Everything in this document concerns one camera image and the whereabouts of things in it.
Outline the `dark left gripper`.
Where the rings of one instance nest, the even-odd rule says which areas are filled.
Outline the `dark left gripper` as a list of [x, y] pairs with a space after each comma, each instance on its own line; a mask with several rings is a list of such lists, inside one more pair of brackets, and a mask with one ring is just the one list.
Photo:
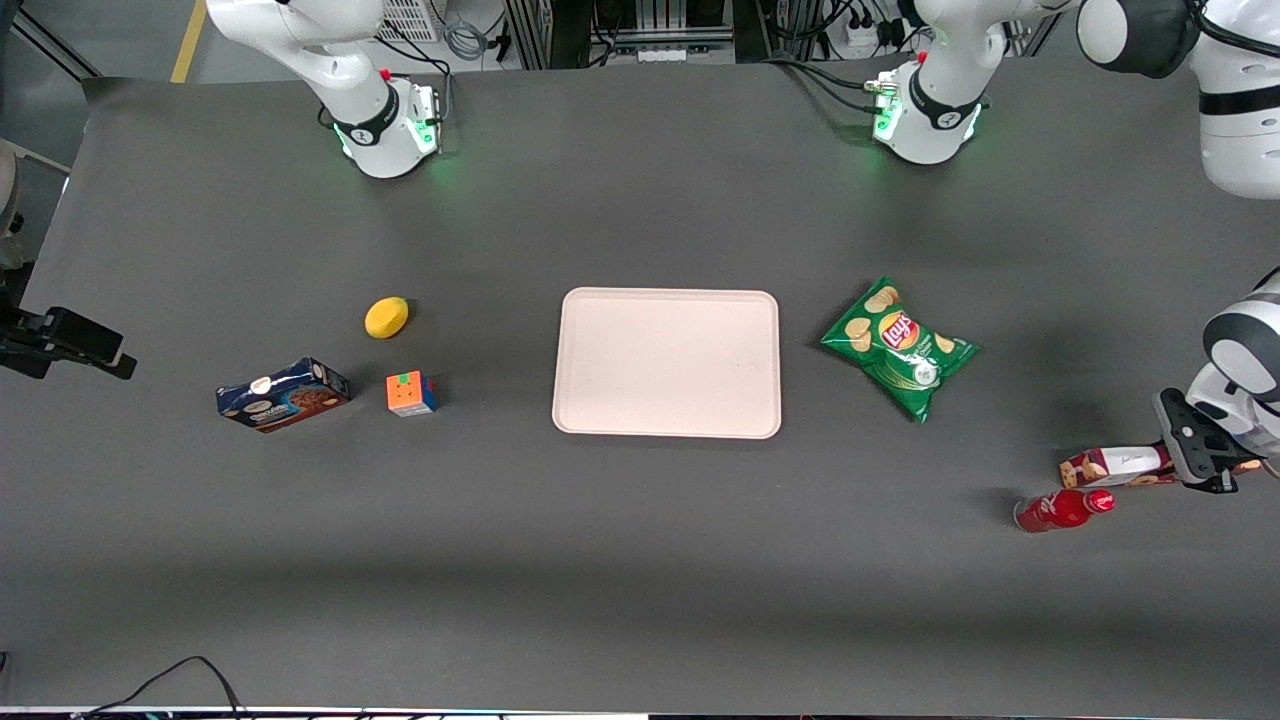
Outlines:
[[1187, 488], [1210, 495], [1239, 491], [1234, 471], [1239, 443], [1229, 433], [1175, 388], [1156, 395], [1156, 414], [1174, 471]]

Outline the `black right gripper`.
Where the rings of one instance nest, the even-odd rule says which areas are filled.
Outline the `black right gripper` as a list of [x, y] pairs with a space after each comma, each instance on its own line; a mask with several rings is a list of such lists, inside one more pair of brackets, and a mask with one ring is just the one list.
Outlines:
[[1, 313], [1, 365], [42, 380], [50, 361], [92, 366], [129, 380], [137, 360], [123, 351], [124, 337], [67, 307], [35, 313]]

